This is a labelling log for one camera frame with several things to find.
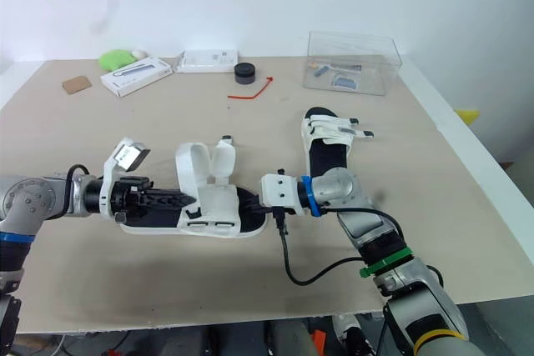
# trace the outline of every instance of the wooden table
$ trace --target wooden table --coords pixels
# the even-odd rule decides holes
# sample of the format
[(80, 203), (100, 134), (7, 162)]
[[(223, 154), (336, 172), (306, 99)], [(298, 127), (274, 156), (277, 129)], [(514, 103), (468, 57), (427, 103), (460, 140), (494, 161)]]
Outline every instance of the wooden table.
[[(417, 255), (444, 274), (457, 303), (534, 293), (534, 267), (479, 185), (399, 81), (385, 97), (303, 88), (302, 58), (251, 58), (253, 86), (232, 74), (173, 74), (126, 98), (99, 82), (94, 60), (45, 63), (0, 113), (0, 173), (30, 177), (84, 163), (100, 175), (124, 136), (152, 148), (137, 175), (177, 186), (180, 143), (234, 137), (234, 183), (285, 168), (305, 173), (300, 121), (312, 106), (358, 117), (373, 140), (356, 141), (349, 168), (401, 223)], [(61, 82), (86, 75), (93, 86), (67, 95)], [(227, 99), (274, 81), (254, 101)], [(335, 216), (291, 217), (295, 275), (308, 278), (355, 255)], [(98, 215), (47, 222), (24, 265), (17, 296), (20, 333), (103, 331), (364, 312), (384, 299), (358, 263), (309, 287), (285, 276), (273, 222), (240, 240), (130, 235)]]

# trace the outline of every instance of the white strap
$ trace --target white strap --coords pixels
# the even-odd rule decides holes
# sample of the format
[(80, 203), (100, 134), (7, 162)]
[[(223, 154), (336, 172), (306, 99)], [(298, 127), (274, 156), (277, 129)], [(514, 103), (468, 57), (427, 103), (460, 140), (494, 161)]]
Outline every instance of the white strap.
[(232, 138), (223, 138), (211, 153), (209, 171), (215, 177), (217, 185), (228, 185), (229, 176), (234, 172), (235, 148)]
[(354, 138), (368, 138), (371, 133), (354, 129), (356, 119), (337, 118), (325, 115), (312, 115), (302, 121), (302, 138), (307, 151), (316, 139), (322, 139), (327, 145), (342, 144), (350, 152)]
[(208, 184), (209, 151), (203, 143), (183, 143), (176, 151), (176, 170), (180, 190), (196, 199), (184, 209), (191, 213), (200, 207), (199, 187)]

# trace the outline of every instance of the clear plastic box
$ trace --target clear plastic box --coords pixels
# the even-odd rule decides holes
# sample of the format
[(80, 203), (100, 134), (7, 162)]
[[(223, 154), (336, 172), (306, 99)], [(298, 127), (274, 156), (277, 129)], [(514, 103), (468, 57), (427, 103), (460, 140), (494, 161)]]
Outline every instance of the clear plastic box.
[(401, 64), (393, 39), (312, 31), (303, 85), (385, 95), (395, 85)]

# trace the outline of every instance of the red string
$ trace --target red string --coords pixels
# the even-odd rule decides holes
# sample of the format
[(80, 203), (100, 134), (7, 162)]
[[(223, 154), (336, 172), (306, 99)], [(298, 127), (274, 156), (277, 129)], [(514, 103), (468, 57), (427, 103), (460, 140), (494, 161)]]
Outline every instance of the red string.
[(270, 83), (273, 82), (272, 77), (267, 77), (267, 83), (265, 83), (264, 87), (259, 90), (258, 93), (256, 93), (254, 96), (235, 96), (235, 95), (228, 95), (228, 98), (230, 99), (241, 99), (241, 100), (252, 100), (256, 99), (268, 86)]

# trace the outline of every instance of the green sponge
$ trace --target green sponge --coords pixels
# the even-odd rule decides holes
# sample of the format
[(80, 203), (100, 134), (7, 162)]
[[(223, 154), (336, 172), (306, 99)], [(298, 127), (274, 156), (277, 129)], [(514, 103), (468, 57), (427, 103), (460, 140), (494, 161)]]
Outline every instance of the green sponge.
[(135, 63), (136, 61), (137, 59), (132, 56), (132, 53), (128, 50), (116, 49), (110, 50), (100, 56), (98, 64), (100, 64), (100, 67), (104, 70), (114, 71), (124, 66), (128, 66), (131, 63)]

